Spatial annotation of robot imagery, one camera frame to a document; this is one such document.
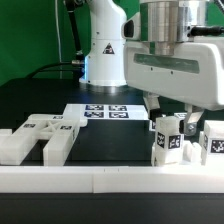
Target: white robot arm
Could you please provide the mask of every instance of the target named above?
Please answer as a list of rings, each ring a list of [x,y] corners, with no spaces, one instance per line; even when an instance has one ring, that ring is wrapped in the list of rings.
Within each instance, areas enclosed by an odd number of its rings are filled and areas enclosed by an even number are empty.
[[[140,0],[140,12],[122,31],[135,40],[125,45],[127,84],[185,103],[188,135],[195,133],[204,109],[224,108],[224,38],[205,37],[219,35],[223,28],[205,27],[207,4]],[[152,94],[145,95],[150,101]]]
[[[109,93],[125,90],[125,39],[121,35],[121,27],[127,20],[124,10],[113,0],[65,0],[65,3],[73,17],[74,10],[70,8],[75,9],[87,3],[90,9],[91,51],[85,57],[85,74],[80,79],[81,87]],[[77,46],[76,50],[78,48],[81,52],[80,44]]]

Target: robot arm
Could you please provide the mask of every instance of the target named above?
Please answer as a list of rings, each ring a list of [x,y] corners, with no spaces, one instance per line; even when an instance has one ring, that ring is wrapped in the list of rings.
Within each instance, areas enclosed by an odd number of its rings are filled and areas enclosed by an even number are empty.
[[[207,4],[140,0],[140,12],[122,31],[137,40],[125,45],[127,84],[185,103],[187,135],[196,132],[204,109],[224,108],[224,39],[205,37],[222,34],[223,27],[206,27]]]

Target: black surface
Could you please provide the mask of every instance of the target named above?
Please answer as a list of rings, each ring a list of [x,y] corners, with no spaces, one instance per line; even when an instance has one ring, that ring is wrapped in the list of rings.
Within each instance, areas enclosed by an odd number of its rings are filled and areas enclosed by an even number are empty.
[[[8,82],[0,88],[0,128],[16,129],[33,113],[62,114],[67,103],[143,104],[138,91],[112,96],[75,86],[71,80]],[[182,104],[167,99],[162,107],[167,114],[183,111]],[[222,117],[223,112],[204,115]],[[152,139],[144,121],[91,120],[66,165],[148,166]],[[42,165],[45,143],[38,142],[23,165]],[[223,194],[0,194],[0,223],[221,224],[223,208]]]

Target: warning label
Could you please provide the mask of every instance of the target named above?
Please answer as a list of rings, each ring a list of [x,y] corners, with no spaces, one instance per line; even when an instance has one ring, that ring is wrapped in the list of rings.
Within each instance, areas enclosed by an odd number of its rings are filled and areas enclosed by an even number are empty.
[[[103,51],[103,54],[115,54],[110,43],[107,45],[107,47]]]

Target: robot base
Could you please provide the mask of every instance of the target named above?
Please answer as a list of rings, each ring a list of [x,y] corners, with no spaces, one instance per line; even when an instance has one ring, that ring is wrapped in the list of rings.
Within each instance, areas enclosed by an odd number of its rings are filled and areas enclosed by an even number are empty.
[[[79,83],[81,89],[90,90],[92,92],[98,93],[109,93],[109,94],[117,94],[121,92],[125,92],[129,89],[128,85],[123,86],[95,86],[89,83]]]

